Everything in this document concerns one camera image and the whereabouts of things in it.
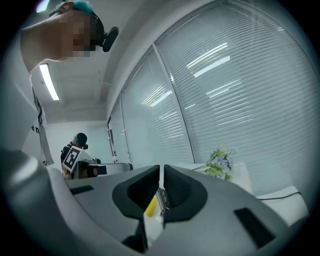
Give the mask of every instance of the window blinds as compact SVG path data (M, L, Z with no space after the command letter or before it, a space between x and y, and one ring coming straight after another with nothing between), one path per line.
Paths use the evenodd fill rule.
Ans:
M113 143L118 163L131 163L124 129L121 99L117 99L110 115Z
M216 4L157 42L196 163L234 148L259 194L311 168L319 129L318 77L296 41L245 4Z
M181 110L153 49L136 69L121 94L133 167L194 163L179 119Z

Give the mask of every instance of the black slot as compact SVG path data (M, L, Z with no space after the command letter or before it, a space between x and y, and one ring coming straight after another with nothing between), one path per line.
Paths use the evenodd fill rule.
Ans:
M262 222L248 209L242 208L234 211L243 227L249 233L254 243L261 248L270 243L275 236L262 224Z
M90 185L70 188L70 192L72 195L80 194L80 193L87 192L90 190L94 190L94 188Z

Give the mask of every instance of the ceiling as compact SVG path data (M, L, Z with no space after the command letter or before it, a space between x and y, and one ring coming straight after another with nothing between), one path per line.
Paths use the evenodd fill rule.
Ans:
M47 123L93 121L106 119L106 97L112 86L118 63L140 27L168 0L90 0L104 30L119 28L119 36L109 52L99 47L90 56L79 56L62 62L49 62L53 84L60 100L53 101L42 79L40 69L31 76L46 114ZM48 17L60 0L51 0L48 10L34 13L27 25Z

